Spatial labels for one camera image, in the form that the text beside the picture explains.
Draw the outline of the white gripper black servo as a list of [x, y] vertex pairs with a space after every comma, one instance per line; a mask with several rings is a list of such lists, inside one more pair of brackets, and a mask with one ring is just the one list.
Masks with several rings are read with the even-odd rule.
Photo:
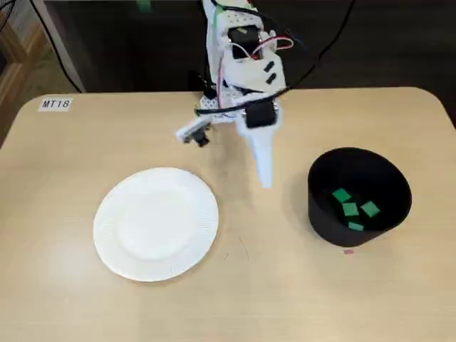
[[238, 133], [247, 138], [263, 188], [274, 181], [274, 135], [283, 121], [282, 107], [276, 101], [248, 105], [235, 120]]

